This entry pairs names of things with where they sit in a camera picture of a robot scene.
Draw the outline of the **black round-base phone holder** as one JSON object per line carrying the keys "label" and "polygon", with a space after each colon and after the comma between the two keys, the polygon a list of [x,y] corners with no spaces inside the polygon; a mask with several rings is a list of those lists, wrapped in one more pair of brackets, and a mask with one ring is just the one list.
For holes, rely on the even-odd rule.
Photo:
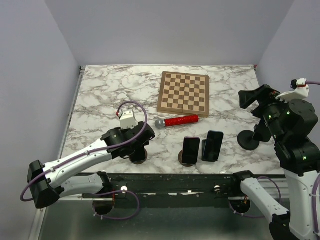
{"label": "black round-base phone holder", "polygon": [[272,135],[269,129],[263,124],[256,124],[251,130],[243,130],[237,135],[238,144],[247,151],[257,149],[260,142],[267,143],[270,141]]}

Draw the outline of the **black phone purple case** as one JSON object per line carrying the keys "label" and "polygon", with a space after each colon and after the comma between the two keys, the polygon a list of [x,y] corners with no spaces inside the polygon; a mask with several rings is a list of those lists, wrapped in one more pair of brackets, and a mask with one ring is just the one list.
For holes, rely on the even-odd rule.
{"label": "black phone purple case", "polygon": [[181,162],[184,165],[195,165],[200,148],[199,137],[185,137],[183,140]]}

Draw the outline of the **black phone blue case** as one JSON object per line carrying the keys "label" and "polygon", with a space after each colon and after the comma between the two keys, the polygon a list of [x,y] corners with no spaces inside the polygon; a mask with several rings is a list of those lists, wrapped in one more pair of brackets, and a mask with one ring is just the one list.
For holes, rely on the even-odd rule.
{"label": "black phone blue case", "polygon": [[210,130],[206,137],[205,157],[206,162],[217,162],[223,143],[224,133],[221,131]]}

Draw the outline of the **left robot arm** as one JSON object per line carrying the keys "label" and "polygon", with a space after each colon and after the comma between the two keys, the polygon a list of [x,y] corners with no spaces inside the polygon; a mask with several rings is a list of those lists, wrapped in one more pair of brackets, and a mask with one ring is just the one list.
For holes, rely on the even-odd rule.
{"label": "left robot arm", "polygon": [[41,163],[33,161],[28,167],[27,189],[37,209],[56,203],[60,198],[76,194],[97,194],[104,198],[111,185],[106,175],[94,173],[88,177],[81,172],[116,158],[130,159],[132,163],[145,161],[145,146],[155,138],[154,130],[140,121],[132,129],[113,128],[88,147],[67,157]]}

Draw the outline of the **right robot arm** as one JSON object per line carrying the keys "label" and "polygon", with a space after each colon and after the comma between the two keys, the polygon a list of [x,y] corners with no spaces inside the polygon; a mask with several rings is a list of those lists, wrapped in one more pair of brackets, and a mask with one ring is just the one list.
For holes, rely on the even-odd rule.
{"label": "right robot arm", "polygon": [[274,150],[288,186],[290,207],[278,203],[249,171],[237,172],[230,191],[245,195],[262,212],[275,240],[317,240],[320,237],[320,150],[309,139],[318,123],[313,105],[297,91],[279,93],[264,85],[241,90],[239,106],[258,107],[252,115],[260,120],[254,130],[237,136],[245,150],[274,140]]}

